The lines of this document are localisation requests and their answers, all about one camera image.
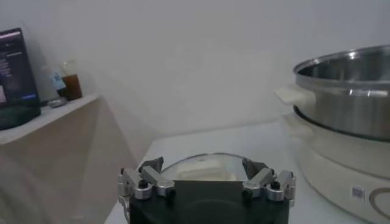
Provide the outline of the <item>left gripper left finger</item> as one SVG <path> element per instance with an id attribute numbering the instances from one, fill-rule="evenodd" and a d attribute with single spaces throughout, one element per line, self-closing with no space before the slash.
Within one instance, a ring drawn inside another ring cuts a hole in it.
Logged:
<path id="1" fill-rule="evenodd" d="M 119 199 L 129 201 L 130 197 L 135 197 L 137 200 L 148 200 L 153 191 L 167 200 L 175 197 L 175 182 L 161 175 L 163 163 L 164 159 L 161 156 L 143 162 L 137 169 L 121 168 L 118 174 Z"/>

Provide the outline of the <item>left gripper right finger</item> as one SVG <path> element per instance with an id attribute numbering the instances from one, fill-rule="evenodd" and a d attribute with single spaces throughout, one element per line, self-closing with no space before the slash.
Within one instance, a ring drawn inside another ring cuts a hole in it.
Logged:
<path id="1" fill-rule="evenodd" d="M 242 160 L 248 180 L 243 182 L 243 200 L 266 197 L 269 201 L 280 202 L 288 200 L 295 202 L 296 176 L 293 172 L 283 170 L 276 173 L 265 163 L 244 158 Z"/>

